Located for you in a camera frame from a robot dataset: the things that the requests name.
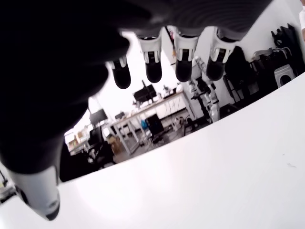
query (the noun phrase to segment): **black chair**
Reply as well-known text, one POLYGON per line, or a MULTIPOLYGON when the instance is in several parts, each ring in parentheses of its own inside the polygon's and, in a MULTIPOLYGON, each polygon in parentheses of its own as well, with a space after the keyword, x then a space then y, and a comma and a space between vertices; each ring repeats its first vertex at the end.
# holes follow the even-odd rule
POLYGON ((107 163, 116 164, 113 160, 114 154, 112 148, 104 140, 100 126, 90 131, 88 143, 90 147, 86 149, 86 152, 96 166, 104 168, 107 163))
POLYGON ((88 162, 87 155, 82 151, 71 156, 67 145, 63 143, 59 172, 59 177, 62 182, 82 177, 86 174, 95 172, 98 169, 98 166, 88 162))
POLYGON ((116 164, 111 146, 104 141, 100 127, 90 131, 88 143, 89 148, 82 149, 72 156, 67 145, 63 143, 59 173, 62 182, 98 171, 105 168, 108 163, 116 164))

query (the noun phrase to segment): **office chair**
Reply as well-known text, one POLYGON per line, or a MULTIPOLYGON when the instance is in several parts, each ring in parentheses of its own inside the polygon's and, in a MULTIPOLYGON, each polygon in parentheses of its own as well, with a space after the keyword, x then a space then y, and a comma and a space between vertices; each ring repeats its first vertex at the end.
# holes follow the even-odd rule
POLYGON ((90 146, 85 150, 96 166, 104 168, 107 163, 116 164, 111 146, 104 140, 100 126, 90 131, 88 143, 90 146))

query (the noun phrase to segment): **table leg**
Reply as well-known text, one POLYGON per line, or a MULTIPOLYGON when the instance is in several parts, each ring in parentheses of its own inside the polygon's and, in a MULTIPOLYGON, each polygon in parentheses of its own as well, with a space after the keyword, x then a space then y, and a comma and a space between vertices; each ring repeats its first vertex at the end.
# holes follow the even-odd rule
POLYGON ((104 134, 103 130, 104 130, 104 127, 103 127, 103 126, 101 126, 101 132, 102 132, 102 136, 103 136, 104 140, 106 140, 107 136, 105 136, 105 134, 104 134))
POLYGON ((193 112, 193 110, 192 110, 192 108, 191 108, 191 106, 190 106, 190 103, 189 103, 189 101, 188 101, 188 99, 186 98, 186 96, 185 96, 184 93, 182 94, 182 99, 183 99, 183 102, 184 102, 184 104, 185 104, 185 106, 186 106, 187 112, 189 113, 191 119, 195 120, 195 119, 196 119, 196 115, 195 115, 195 113, 193 112))
POLYGON ((143 127, 142 127, 141 120, 140 120, 140 118, 139 118, 138 116, 137 116, 137 120, 139 121, 140 128, 141 128, 142 133, 144 134, 144 137, 146 137, 146 132, 144 131, 144 129, 143 129, 143 127))
POLYGON ((130 152, 130 150, 129 150, 128 146, 126 145, 126 142, 125 142, 125 140, 124 140, 124 138, 123 138, 122 134, 119 132, 118 127, 117 127, 116 125, 114 125, 113 127, 114 127, 114 129, 115 129, 116 133, 118 134, 119 139, 120 139, 120 141, 122 142, 122 144, 123 144, 123 146, 124 146, 124 148, 125 148, 126 152, 128 153, 128 155, 131 155, 131 152, 130 152))
POLYGON ((125 138, 126 138, 126 139, 129 139, 128 134, 126 134, 125 129, 124 129, 123 126, 124 126, 124 125, 122 124, 122 125, 121 125, 121 130, 122 130, 123 134, 125 135, 125 138))
POLYGON ((139 142, 138 136, 136 135, 136 133, 135 133, 135 131, 134 131, 134 128, 133 128, 132 124, 130 123, 130 121, 127 122, 127 125, 128 125, 128 127, 129 127, 129 129, 131 130, 131 132, 132 132, 132 134, 133 134, 135 140, 136 140, 137 142, 139 142))
POLYGON ((116 136, 116 134, 115 134, 114 131, 112 130, 111 126, 108 127, 108 130, 109 130, 110 134, 112 134, 113 136, 116 136))

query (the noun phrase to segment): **robotic finger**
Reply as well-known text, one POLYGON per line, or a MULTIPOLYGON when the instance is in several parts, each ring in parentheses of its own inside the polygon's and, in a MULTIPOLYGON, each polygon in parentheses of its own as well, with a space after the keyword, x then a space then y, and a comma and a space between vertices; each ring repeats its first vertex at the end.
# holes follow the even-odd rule
POLYGON ((162 78, 161 68, 161 33, 160 29, 142 32, 137 35, 146 67, 146 75, 150 82, 157 83, 162 78))
POLYGON ((190 80, 192 75, 192 60, 198 39, 203 30, 177 29, 175 36, 176 77, 180 82, 190 80))
POLYGON ((110 61, 109 63, 112 68, 115 84, 121 89, 128 88, 132 79, 130 77, 126 56, 115 61, 110 61))
POLYGON ((55 166, 35 174, 8 172, 16 192, 30 208, 46 220, 56 218, 60 209, 60 197, 56 188, 58 176, 55 166))
POLYGON ((221 30, 215 28, 207 64, 206 75, 212 80, 220 80, 224 74, 224 66, 235 47, 235 40, 221 35, 221 30))

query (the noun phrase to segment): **black fingertip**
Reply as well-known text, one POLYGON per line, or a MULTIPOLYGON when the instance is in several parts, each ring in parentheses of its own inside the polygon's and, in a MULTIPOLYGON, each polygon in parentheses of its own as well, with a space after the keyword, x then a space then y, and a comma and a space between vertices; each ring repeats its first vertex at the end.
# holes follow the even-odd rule
POLYGON ((128 64, 124 68, 113 69, 113 77, 115 84, 121 88, 126 89, 131 84, 131 77, 129 72, 128 64))
POLYGON ((225 64, 222 62, 214 62, 211 58, 209 58, 206 75, 212 81, 220 80, 224 74, 224 66, 225 64))
POLYGON ((186 82, 191 79, 192 62, 178 61, 176 62, 176 77, 180 82, 186 82))
POLYGON ((59 208, 60 208, 60 204, 58 205, 58 207, 55 209, 55 211, 53 211, 51 214, 49 214, 49 215, 46 215, 46 217, 47 217, 47 219, 49 220, 49 221, 52 221, 52 220, 54 220, 56 217, 57 217, 57 215, 58 215, 58 213, 59 213, 59 208))
POLYGON ((152 83, 157 83, 162 78, 161 62, 147 63, 146 64, 147 79, 152 83))

